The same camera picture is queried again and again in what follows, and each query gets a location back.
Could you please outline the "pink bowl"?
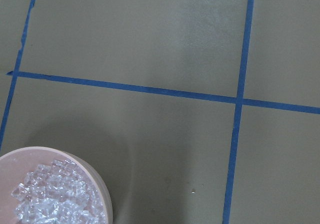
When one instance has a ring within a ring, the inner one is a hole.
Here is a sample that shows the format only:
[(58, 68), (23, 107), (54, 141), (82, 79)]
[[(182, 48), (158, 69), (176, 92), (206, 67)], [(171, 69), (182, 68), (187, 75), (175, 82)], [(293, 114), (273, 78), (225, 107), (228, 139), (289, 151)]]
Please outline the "pink bowl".
[(83, 159), (71, 153), (48, 147), (20, 148), (0, 157), (0, 222), (2, 224), (18, 223), (18, 218), (14, 214), (18, 200), (11, 196), (12, 191), (23, 180), (27, 172), (35, 170), (38, 164), (49, 165), (54, 159), (69, 159), (84, 171), (102, 200), (107, 223), (112, 224), (114, 215), (111, 197), (98, 172)]

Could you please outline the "pile of clear ice cubes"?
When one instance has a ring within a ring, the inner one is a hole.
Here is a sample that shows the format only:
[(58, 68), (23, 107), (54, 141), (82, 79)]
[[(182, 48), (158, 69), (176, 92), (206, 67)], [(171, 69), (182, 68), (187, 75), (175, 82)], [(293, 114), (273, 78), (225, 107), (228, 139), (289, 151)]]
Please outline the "pile of clear ice cubes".
[(54, 159), (27, 172), (13, 189), (19, 224), (107, 224), (102, 197), (88, 175), (70, 159)]

